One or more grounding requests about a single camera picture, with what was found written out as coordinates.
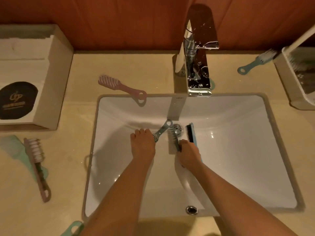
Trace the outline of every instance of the pink brush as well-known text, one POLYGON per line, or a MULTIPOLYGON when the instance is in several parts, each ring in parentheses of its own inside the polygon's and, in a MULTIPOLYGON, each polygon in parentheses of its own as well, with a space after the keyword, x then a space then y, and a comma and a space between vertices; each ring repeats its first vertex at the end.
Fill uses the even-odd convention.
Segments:
POLYGON ((133 88, 130 88, 126 85, 123 85, 118 79, 114 79, 112 77, 109 77, 108 75, 101 75, 99 77, 98 83, 101 86, 110 88, 112 90, 124 91, 124 92, 126 92, 126 93, 136 97, 137 99, 140 99, 140 100, 145 100, 147 98, 147 93, 145 91, 133 89, 133 88))

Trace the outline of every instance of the hand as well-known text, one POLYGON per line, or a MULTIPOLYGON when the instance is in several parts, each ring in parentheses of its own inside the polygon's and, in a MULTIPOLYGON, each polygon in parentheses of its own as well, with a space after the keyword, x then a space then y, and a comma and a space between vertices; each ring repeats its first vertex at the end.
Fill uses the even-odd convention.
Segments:
POLYGON ((179 145, 181 146, 181 152, 176 153, 179 162, 183 167, 187 168, 190 172, 193 172, 198 164, 201 163, 198 147, 196 147, 194 143, 184 139, 179 142, 179 145))
POLYGON ((130 135, 131 152, 134 159, 152 161, 155 156, 155 141, 149 129, 135 130, 130 135))

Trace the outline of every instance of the white sink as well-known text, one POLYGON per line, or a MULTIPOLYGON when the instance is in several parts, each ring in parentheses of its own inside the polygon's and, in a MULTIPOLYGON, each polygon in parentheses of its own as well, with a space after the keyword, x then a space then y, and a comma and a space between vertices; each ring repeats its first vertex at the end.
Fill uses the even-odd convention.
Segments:
MULTIPOLYGON (((166 119, 184 128, 193 122, 203 162, 262 206, 275 212, 300 207, 285 150, 275 137, 278 131, 261 95, 149 95, 141 106, 129 96, 109 96, 99 102, 85 216, 92 214, 131 161, 130 134, 141 127, 155 132, 166 119)), ((140 218, 187 215, 187 206, 195 206, 198 216, 218 215, 194 176, 179 164, 175 151, 168 134, 161 135, 147 175, 140 218)))

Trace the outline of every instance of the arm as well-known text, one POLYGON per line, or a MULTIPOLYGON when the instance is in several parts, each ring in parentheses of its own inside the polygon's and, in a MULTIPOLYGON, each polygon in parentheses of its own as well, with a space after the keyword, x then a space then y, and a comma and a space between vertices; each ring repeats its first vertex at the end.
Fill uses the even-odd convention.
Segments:
POLYGON ((144 182, 155 156, 149 129, 130 135, 133 159, 92 214, 80 236, 134 235, 144 182))
POLYGON ((280 220, 201 162, 198 148, 181 141, 181 164, 196 177, 226 226, 237 236, 297 236, 280 220))

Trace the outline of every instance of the white box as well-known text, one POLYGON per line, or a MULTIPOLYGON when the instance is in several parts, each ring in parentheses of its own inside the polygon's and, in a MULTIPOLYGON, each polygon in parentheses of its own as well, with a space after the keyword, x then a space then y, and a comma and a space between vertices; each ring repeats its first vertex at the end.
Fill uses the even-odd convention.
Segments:
POLYGON ((57 129, 72 57, 57 25, 0 25, 0 131, 57 129))

